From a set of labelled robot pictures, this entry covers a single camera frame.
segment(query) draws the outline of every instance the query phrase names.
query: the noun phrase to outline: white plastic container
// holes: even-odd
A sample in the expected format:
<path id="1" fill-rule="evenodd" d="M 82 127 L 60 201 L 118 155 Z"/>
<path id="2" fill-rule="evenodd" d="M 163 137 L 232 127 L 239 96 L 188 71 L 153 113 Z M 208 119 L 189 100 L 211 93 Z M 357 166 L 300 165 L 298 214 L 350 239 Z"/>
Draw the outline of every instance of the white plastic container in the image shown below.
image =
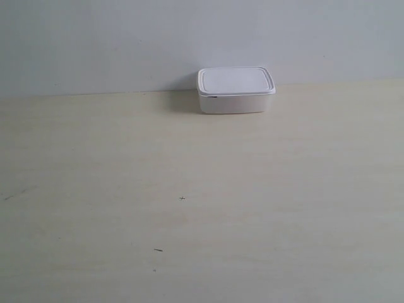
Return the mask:
<path id="1" fill-rule="evenodd" d="M 275 85 L 265 68 L 206 68 L 198 73 L 198 92 L 207 114 L 243 114 L 268 110 Z"/>

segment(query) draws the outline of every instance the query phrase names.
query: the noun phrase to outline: wall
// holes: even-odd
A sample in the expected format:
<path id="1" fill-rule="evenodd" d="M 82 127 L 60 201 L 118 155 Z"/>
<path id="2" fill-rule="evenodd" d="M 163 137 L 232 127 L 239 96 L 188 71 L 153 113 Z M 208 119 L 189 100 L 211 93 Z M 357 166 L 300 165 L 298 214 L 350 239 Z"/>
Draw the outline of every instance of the wall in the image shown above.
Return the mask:
<path id="1" fill-rule="evenodd" d="M 3 0 L 0 97 L 194 87 L 210 66 L 277 83 L 404 76 L 402 0 Z"/>

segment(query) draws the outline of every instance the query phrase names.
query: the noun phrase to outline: scratch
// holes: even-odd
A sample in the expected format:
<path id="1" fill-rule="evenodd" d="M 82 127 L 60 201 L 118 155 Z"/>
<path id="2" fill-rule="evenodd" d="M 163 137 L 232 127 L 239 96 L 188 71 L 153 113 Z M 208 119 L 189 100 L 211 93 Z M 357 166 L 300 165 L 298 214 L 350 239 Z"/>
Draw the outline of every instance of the scratch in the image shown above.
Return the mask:
<path id="1" fill-rule="evenodd" d="M 18 194 L 12 194 L 11 196 L 8 196 L 8 197 L 4 198 L 3 201 L 7 201 L 7 200 L 9 200 L 11 198 L 14 198 L 15 196 L 17 196 L 19 194 L 23 194 L 23 193 L 27 192 L 29 189 L 31 189 L 31 188 L 27 187 L 27 188 L 23 189 L 22 191 L 20 191 Z"/>

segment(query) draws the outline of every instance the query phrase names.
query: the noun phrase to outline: white lid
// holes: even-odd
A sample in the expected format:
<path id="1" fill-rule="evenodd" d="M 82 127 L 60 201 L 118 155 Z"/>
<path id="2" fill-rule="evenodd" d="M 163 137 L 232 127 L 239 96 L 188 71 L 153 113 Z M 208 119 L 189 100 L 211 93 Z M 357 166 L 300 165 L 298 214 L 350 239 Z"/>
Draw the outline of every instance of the white lid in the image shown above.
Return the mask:
<path id="1" fill-rule="evenodd" d="M 205 68 L 198 73 L 198 91 L 204 96 L 269 95 L 275 86 L 265 68 Z"/>

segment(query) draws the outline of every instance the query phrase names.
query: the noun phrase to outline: wooden table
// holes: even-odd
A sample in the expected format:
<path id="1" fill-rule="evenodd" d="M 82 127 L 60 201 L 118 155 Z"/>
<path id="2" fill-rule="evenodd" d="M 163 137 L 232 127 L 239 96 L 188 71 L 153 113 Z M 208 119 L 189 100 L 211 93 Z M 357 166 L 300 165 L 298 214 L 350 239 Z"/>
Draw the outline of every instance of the wooden table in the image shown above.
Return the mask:
<path id="1" fill-rule="evenodd" d="M 1 302 L 404 300 L 404 80 L 0 102 Z"/>

